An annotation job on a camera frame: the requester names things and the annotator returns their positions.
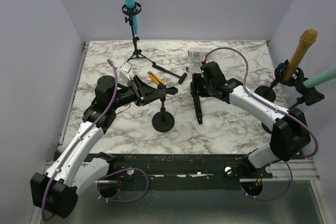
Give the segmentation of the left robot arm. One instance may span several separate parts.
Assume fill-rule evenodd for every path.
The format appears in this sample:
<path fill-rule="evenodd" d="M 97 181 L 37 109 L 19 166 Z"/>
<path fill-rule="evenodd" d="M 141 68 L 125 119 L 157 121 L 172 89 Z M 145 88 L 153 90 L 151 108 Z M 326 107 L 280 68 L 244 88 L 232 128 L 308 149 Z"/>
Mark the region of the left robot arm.
<path fill-rule="evenodd" d="M 58 159 L 43 173 L 35 173 L 30 180 L 33 204 L 52 216 L 67 218 L 74 210 L 80 192 L 96 179 L 112 179 L 116 166 L 111 158 L 101 154 L 94 158 L 94 165 L 81 168 L 93 146 L 104 136 L 116 118 L 117 108 L 134 103 L 145 106 L 167 94 L 178 93 L 176 87 L 159 85 L 153 88 L 134 76 L 128 86 L 118 84 L 113 76 L 98 79 L 95 97 L 85 110 L 82 122 L 70 144 Z"/>

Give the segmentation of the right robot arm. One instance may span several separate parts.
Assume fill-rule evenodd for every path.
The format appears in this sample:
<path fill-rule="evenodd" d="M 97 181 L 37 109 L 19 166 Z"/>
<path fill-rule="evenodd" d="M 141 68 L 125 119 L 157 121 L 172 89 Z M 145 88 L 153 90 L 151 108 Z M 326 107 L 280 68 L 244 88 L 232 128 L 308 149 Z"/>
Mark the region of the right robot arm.
<path fill-rule="evenodd" d="M 200 73 L 192 75 L 190 88 L 199 124 L 203 123 L 200 98 L 214 97 L 248 112 L 271 130 L 270 142 L 248 154 L 242 163 L 246 177 L 255 177 L 261 167 L 277 160 L 290 160 L 311 141 L 302 111 L 289 111 L 251 92 L 244 83 L 227 80 L 216 62 L 202 65 Z"/>

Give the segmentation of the black microphone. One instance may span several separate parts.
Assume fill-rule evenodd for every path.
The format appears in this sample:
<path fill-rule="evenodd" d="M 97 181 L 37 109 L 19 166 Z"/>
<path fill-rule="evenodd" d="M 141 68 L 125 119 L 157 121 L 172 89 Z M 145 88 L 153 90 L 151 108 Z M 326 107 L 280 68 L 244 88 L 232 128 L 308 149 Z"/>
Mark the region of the black microphone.
<path fill-rule="evenodd" d="M 203 114 L 202 114 L 202 108 L 201 108 L 201 102 L 199 97 L 192 97 L 193 103 L 194 103 L 194 109 L 195 109 L 195 115 L 198 124 L 203 124 Z"/>

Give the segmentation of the black clip microphone stand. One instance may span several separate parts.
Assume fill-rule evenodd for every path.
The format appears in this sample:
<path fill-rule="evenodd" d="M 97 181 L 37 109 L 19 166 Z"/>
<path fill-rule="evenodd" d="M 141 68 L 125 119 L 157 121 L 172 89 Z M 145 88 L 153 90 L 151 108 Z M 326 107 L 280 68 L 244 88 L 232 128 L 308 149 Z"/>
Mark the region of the black clip microphone stand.
<path fill-rule="evenodd" d="M 156 113 L 152 118 L 152 126 L 156 131 L 165 133 L 170 131 L 175 123 L 174 116 L 165 108 L 166 95 L 176 95 L 178 93 L 178 89 L 176 87 L 167 88 L 163 84 L 158 84 L 157 88 L 158 90 L 162 90 L 164 94 L 163 97 L 160 98 L 160 112 Z"/>

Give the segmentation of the black tripod shock-mount stand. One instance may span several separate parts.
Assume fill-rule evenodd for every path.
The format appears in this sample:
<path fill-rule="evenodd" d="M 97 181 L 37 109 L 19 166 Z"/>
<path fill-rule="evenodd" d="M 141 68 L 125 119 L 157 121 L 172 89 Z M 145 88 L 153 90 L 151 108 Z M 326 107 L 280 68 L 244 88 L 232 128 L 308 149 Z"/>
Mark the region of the black tripod shock-mount stand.
<path fill-rule="evenodd" d="M 125 22 L 128 23 L 131 27 L 132 32 L 132 42 L 134 46 L 134 51 L 131 57 L 128 58 L 127 62 L 133 59 L 146 59 L 151 63 L 154 63 L 155 61 L 149 59 L 145 55 L 142 54 L 142 50 L 138 48 L 137 42 L 140 40 L 138 36 L 135 35 L 135 29 L 134 29 L 134 19 L 136 18 L 136 15 L 139 14 L 142 10 L 141 4 L 135 2 L 134 7 L 127 7 L 126 4 L 122 6 L 122 12 L 125 15 Z"/>

